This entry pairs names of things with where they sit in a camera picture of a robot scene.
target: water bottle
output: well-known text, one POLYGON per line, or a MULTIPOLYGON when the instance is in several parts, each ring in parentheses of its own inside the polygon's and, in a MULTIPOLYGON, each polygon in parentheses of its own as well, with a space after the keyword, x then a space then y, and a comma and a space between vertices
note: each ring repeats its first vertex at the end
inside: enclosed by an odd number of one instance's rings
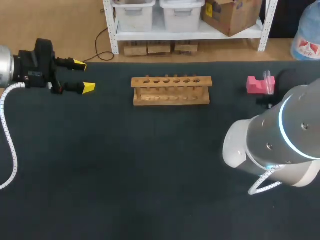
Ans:
POLYGON ((300 61, 320 60, 320 0, 304 10, 291 54, 300 61))

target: dark table surface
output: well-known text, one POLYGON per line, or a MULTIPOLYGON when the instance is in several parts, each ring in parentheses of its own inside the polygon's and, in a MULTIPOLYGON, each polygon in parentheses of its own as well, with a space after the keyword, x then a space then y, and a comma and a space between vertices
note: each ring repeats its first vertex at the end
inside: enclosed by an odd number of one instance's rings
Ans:
MULTIPOLYGON (((0 191, 2 240, 314 240, 319 178, 249 196, 257 177, 228 167, 222 145, 237 120, 264 112, 248 76, 283 70, 301 84, 316 62, 91 63, 60 80, 92 94, 18 89, 5 103, 18 174, 0 191), (212 76, 210 105, 134 107, 132 77, 212 76)), ((3 131, 0 182, 12 171, 3 131)))

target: pink block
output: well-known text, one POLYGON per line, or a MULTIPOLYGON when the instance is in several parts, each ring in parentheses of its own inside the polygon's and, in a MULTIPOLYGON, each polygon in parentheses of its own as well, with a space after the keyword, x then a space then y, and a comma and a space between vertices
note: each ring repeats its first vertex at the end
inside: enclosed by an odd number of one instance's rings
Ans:
MULTIPOLYGON (((276 80, 274 76, 270 77, 271 91, 274 93, 276 80)), ((248 76, 246 81, 246 90, 248 94, 268 94, 267 80, 256 80, 255 76, 248 76)))

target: plastic bin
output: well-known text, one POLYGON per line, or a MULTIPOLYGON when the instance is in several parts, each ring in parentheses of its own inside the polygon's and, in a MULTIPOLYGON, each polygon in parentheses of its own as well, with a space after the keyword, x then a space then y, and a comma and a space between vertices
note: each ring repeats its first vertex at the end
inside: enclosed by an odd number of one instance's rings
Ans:
POLYGON ((197 32, 203 5, 205 0, 160 0, 166 30, 172 33, 197 32))
POLYGON ((152 30, 153 7, 156 0, 144 2, 137 4, 112 3, 123 32, 150 32, 152 30))

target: wooden floor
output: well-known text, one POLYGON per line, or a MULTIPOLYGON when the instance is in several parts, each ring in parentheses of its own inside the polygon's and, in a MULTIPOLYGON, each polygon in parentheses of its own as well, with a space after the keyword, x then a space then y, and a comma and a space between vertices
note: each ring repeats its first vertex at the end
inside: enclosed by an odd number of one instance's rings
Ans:
MULTIPOLYGON (((17 54, 19 50, 33 50, 36 39, 44 38, 52 40, 60 58, 88 59, 95 55, 96 36, 107 27, 100 9, 103 9, 102 0, 1 0, 0 45, 9 46, 17 54)), ((200 42, 195 56, 125 57, 120 50, 112 62, 291 61, 291 42, 291 39, 271 39, 265 52, 257 52, 257 39, 206 40, 200 42)), ((98 50, 111 50, 108 32, 99 38, 98 50)))

